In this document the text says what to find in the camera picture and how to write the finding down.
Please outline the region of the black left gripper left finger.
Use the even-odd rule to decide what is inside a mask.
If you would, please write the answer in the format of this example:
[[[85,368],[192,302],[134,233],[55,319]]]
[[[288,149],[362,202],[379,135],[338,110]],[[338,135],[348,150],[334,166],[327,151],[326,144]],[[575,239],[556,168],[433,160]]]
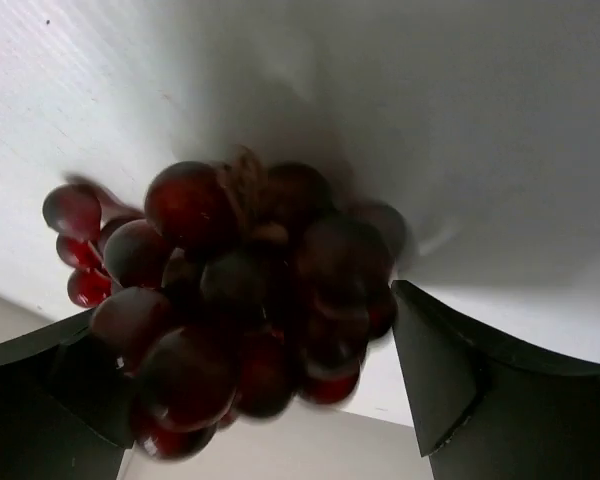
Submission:
[[[133,393],[90,312],[0,343],[0,479],[115,479]]]

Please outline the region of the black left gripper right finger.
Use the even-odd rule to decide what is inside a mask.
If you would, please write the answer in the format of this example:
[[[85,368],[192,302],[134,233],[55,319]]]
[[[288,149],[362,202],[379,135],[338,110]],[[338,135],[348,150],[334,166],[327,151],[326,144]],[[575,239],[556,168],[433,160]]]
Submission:
[[[406,281],[394,339],[437,479],[600,479],[600,364],[534,346]]]

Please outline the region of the dark red fake grapes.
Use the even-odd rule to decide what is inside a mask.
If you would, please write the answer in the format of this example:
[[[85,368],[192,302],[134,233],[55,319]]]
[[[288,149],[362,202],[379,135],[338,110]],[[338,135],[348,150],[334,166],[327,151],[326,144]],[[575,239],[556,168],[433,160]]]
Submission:
[[[348,401],[396,321],[390,280],[414,249],[393,206],[339,206],[315,168],[267,167],[248,148],[166,167],[139,210],[71,181],[42,216],[90,338],[133,382],[134,444],[158,461],[297,399]]]

